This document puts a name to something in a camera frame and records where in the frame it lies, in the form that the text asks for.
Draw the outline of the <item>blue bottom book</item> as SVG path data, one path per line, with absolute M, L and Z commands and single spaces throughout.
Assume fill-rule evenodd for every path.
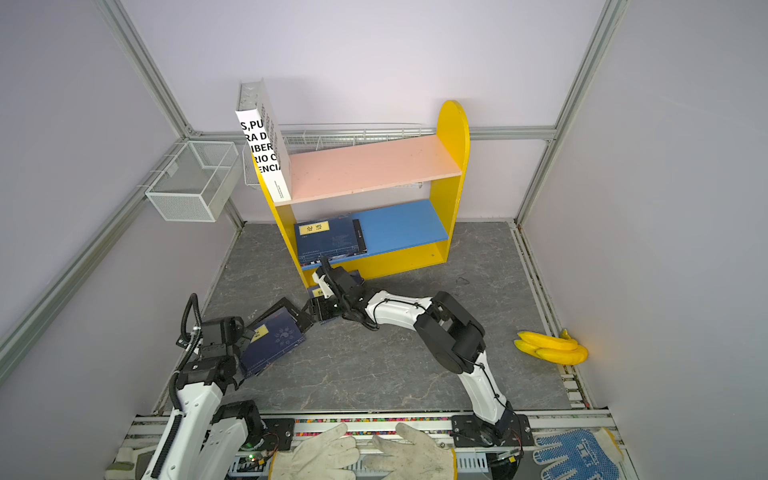
M 361 223 L 350 216 L 300 223 L 294 226 L 297 258 L 302 266 L 365 254 Z

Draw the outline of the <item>white book black lettering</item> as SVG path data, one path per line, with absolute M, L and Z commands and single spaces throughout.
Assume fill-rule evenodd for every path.
M 254 169 L 275 204 L 292 200 L 291 161 L 264 80 L 239 86 L 236 115 Z

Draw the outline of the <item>black folder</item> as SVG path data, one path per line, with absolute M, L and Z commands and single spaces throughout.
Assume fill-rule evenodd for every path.
M 251 330 L 256 330 L 256 325 L 259 324 L 260 322 L 266 320 L 268 317 L 270 317 L 275 313 L 285 311 L 293 319 L 299 331 L 302 333 L 305 333 L 315 323 L 315 320 L 312 316 L 312 312 L 310 311 L 310 304 L 311 304 L 311 301 L 308 300 L 303 307 L 299 308 L 293 302 L 291 302 L 287 297 L 283 297 L 279 299 L 271 307 L 267 308 L 255 320 L 253 320 L 249 324 L 248 328 Z

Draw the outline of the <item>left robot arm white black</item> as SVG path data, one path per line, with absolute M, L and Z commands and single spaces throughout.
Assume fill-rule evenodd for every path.
M 223 479 L 242 447 L 264 444 L 255 402 L 222 402 L 242 377 L 251 336 L 240 317 L 203 320 L 198 296 L 189 296 L 178 338 L 185 351 L 167 385 L 173 409 L 144 479 Z

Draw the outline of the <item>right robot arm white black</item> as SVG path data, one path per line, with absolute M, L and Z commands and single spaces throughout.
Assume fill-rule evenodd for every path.
M 412 330 L 436 361 L 458 376 L 472 404 L 472 414 L 454 426 L 458 446 L 500 446 L 515 433 L 518 417 L 490 370 L 485 330 L 452 295 L 439 291 L 414 298 L 374 290 L 326 257 L 313 279 L 342 318 L 372 331 L 383 325 Z

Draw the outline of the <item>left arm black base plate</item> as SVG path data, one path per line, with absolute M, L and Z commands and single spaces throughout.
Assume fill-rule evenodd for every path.
M 247 452 L 289 450 L 294 437 L 295 425 L 296 420 L 289 417 L 262 419 L 260 426 L 249 431 L 241 450 Z

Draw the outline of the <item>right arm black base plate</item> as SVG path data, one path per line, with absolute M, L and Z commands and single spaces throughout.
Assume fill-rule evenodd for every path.
M 496 423 L 481 420 L 474 414 L 453 415 L 451 436 L 454 445 L 465 447 L 528 447 L 534 445 L 528 417 L 506 412 Z

